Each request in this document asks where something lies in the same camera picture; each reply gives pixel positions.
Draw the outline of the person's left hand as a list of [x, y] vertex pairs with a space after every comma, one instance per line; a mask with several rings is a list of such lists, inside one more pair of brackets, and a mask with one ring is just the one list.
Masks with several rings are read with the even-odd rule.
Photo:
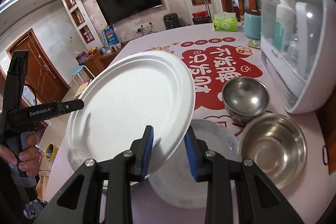
[[[27, 138], [27, 144], [29, 147], [22, 151], [19, 154], [19, 169], [26, 173], [29, 177], [35, 177], [39, 172], [39, 149], [36, 147], [37, 145], [37, 137], [34, 134], [31, 134]], [[1, 158], [7, 162], [9, 167], [13, 167], [17, 164], [17, 158], [13, 154], [13, 152], [1, 145]]]

